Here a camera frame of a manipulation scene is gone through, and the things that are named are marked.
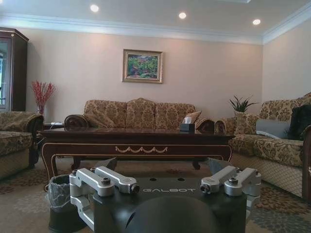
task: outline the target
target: beige wall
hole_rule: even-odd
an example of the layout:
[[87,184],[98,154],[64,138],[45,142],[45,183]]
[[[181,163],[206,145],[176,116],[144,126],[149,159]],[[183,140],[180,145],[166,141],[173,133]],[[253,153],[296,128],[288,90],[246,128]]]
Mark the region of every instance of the beige wall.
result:
[[[30,38],[27,110],[35,111],[32,80],[57,91],[47,121],[83,112],[90,99],[192,103],[211,118],[231,117],[233,95],[261,101],[262,46],[166,38],[20,29]],[[123,49],[164,52],[164,84],[122,83]],[[256,112],[259,105],[252,107]]]
[[262,99],[294,99],[311,92],[311,20],[263,47]]

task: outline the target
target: sofa armrest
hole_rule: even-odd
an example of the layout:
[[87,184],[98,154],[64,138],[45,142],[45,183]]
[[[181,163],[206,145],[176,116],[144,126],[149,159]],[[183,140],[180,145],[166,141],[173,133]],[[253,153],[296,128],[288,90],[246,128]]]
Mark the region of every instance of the sofa armrest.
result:
[[65,118],[65,128],[88,128],[89,122],[83,115],[69,115]]
[[34,131],[34,122],[43,122],[43,116],[30,112],[0,113],[0,131],[29,132]]
[[311,125],[304,131],[302,197],[311,201]]
[[215,123],[215,133],[234,134],[236,121],[234,118],[219,119]]
[[207,117],[198,118],[195,121],[195,129],[202,132],[215,132],[215,122]]

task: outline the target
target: patterned sofa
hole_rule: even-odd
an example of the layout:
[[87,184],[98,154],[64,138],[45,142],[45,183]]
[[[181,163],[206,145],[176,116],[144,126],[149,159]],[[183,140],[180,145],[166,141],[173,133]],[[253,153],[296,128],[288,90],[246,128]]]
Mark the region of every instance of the patterned sofa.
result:
[[[186,114],[195,111],[192,104],[155,103],[143,98],[129,102],[88,100],[84,114],[66,117],[65,127],[176,130]],[[208,118],[198,118],[195,127],[197,130],[213,133],[215,125]]]
[[259,116],[246,114],[244,128],[247,134],[239,134],[235,118],[220,119],[215,132],[235,134],[229,143],[233,148],[233,165],[244,169],[256,168],[262,179],[299,197],[311,200],[311,126],[305,130],[305,140],[272,139],[256,135],[257,119],[290,121],[292,109],[311,104],[310,94],[295,100],[264,102]]
[[35,137],[42,125],[40,114],[0,113],[0,179],[34,167],[38,161]]

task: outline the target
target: framed painting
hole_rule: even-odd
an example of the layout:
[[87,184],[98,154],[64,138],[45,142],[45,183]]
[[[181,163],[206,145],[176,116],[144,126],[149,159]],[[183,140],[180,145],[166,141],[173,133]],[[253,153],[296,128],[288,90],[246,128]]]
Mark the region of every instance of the framed painting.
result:
[[163,52],[124,50],[122,82],[162,83]]

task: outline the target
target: patterned carpet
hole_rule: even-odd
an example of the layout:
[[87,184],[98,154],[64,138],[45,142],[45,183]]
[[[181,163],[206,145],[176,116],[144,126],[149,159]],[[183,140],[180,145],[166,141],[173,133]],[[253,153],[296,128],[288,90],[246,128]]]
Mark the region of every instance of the patterned carpet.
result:
[[[96,161],[82,161],[92,167]],[[60,173],[70,173],[71,159],[57,159]],[[191,162],[118,161],[116,168],[126,176],[143,177],[204,177],[210,172],[206,164],[194,170]],[[43,191],[46,172],[42,161],[35,169],[0,181],[0,232],[48,233],[49,204]],[[92,232],[88,228],[80,233]],[[247,233],[310,233],[311,206],[299,198],[263,183],[260,204],[252,212]]]

